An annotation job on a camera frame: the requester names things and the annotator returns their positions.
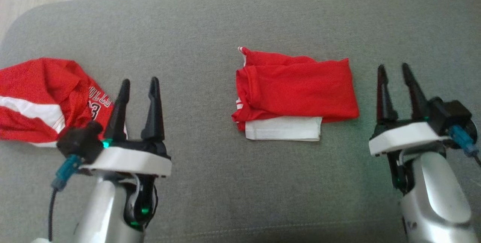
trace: red garment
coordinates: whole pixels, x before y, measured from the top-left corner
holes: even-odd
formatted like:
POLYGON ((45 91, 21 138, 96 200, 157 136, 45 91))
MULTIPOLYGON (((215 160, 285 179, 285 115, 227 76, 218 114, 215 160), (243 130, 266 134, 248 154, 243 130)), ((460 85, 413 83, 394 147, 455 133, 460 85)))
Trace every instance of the red garment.
POLYGON ((241 105, 232 115, 240 130, 246 121, 279 116, 323 117, 336 122, 359 117, 349 59, 318 63, 307 56, 250 51, 237 70, 241 105))
POLYGON ((93 119, 105 129, 112 110, 109 97, 72 60, 39 58, 0 70, 0 140, 55 146, 64 128, 93 119))

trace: folded white cloth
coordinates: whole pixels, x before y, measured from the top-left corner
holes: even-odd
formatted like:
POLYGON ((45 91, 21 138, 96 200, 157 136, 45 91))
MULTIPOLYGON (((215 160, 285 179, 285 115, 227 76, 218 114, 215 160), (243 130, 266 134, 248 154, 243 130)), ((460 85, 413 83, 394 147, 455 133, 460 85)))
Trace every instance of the folded white cloth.
POLYGON ((281 116, 245 123, 250 140, 319 141, 322 117, 281 116))

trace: gray fabric surface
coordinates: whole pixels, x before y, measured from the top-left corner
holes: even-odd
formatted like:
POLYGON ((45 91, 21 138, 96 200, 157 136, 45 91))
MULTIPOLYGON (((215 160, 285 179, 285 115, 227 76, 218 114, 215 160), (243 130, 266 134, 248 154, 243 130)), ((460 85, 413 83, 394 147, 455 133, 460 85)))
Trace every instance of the gray fabric surface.
MULTIPOLYGON (((369 155, 376 69, 386 65, 393 102, 410 115, 401 63, 426 96, 459 99, 481 125, 480 0, 92 0, 22 15, 0 48, 0 66, 51 56, 77 61, 115 96, 131 79, 127 128, 139 137, 157 76, 172 176, 147 243, 402 243, 400 193, 387 159, 369 155), (235 111, 238 46, 350 58, 361 116, 326 123, 320 142, 250 141, 235 111)), ((481 235, 481 172, 462 152, 448 160, 481 235)), ((53 149, 0 143, 0 241, 45 236, 53 149)), ((75 176, 58 196, 55 235, 68 242, 95 184, 75 176)))

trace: gray couch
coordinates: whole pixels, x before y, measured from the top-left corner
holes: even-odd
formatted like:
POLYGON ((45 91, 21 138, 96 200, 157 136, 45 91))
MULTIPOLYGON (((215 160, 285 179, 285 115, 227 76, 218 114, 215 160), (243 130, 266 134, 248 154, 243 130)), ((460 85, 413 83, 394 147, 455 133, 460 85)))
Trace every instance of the gray couch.
MULTIPOLYGON (((132 82, 127 128, 138 138, 150 77, 161 83, 172 176, 147 243, 404 243, 385 158, 369 155, 376 69, 386 65, 400 116, 408 117, 401 63, 428 97, 459 99, 481 125, 481 0, 89 0, 45 5, 14 22, 0 67, 40 56, 77 61, 115 96, 132 82), (320 142, 251 141, 239 132, 237 46, 350 58, 360 118, 322 126, 320 142)), ((45 236, 54 149, 0 143, 1 242, 45 236)), ((481 172, 448 153, 481 237, 481 172)), ((68 242, 94 178, 74 176, 58 196, 58 242, 68 242)))

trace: black cable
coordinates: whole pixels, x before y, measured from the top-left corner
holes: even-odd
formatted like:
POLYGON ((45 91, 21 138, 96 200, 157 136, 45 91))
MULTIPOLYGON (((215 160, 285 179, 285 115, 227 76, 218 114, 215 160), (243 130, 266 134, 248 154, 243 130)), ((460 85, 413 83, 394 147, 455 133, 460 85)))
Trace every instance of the black cable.
POLYGON ((481 167, 481 160, 479 160, 479 157, 474 156, 474 160, 476 161, 476 163, 478 163, 479 167, 481 167))
MULTIPOLYGON (((155 193, 155 206, 153 208, 153 212, 152 212, 152 218, 153 216, 155 215, 155 212, 157 212, 157 205, 159 204, 159 195, 157 193, 157 187, 155 185, 153 185, 153 193, 155 193)), ((147 226, 149 226, 149 223, 152 219, 150 219, 149 221, 147 221, 147 223, 145 224, 145 228, 147 228, 147 226)))
POLYGON ((55 204, 55 197, 57 196, 58 189, 52 190, 52 196, 50 197, 50 206, 48 207, 48 241, 53 242, 53 205, 55 204))

